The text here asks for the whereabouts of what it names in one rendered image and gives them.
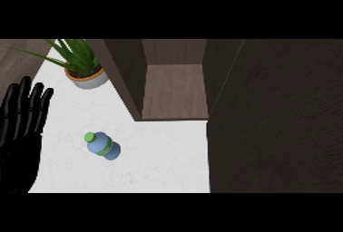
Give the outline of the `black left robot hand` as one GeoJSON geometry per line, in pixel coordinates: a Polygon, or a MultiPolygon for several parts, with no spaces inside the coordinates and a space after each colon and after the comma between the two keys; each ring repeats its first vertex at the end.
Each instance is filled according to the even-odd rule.
{"type": "Polygon", "coordinates": [[[0,194],[27,193],[36,183],[54,89],[32,84],[30,76],[12,83],[0,104],[0,194]]]}

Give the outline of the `blue water bottle green cap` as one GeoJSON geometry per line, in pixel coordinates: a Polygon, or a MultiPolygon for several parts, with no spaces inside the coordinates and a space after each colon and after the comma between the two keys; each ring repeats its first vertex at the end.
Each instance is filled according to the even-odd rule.
{"type": "Polygon", "coordinates": [[[88,132],[85,134],[85,141],[88,142],[89,151],[103,156],[107,160],[114,160],[120,157],[122,146],[103,132],[88,132]]]}

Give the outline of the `dark brown wooden cabinet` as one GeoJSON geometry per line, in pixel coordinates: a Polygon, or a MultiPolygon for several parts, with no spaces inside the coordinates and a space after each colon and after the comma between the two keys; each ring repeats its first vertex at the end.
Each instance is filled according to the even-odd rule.
{"type": "Polygon", "coordinates": [[[137,121],[209,119],[240,39],[92,39],[97,58],[137,121]]]}

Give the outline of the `dark brown cabinet door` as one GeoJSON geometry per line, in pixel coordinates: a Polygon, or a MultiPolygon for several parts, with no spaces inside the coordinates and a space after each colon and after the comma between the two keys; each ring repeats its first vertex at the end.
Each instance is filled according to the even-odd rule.
{"type": "Polygon", "coordinates": [[[208,122],[222,192],[343,192],[343,40],[245,41],[208,122]]]}

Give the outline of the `green potted plant white pot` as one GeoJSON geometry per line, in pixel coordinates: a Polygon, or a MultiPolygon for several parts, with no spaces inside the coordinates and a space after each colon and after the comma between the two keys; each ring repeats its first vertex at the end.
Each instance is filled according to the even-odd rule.
{"type": "Polygon", "coordinates": [[[58,54],[64,57],[63,61],[20,48],[14,48],[14,50],[32,54],[45,61],[61,66],[64,68],[67,78],[80,89],[92,90],[101,87],[109,82],[109,75],[88,40],[60,39],[58,43],[55,43],[51,39],[48,39],[46,42],[58,54]]]}

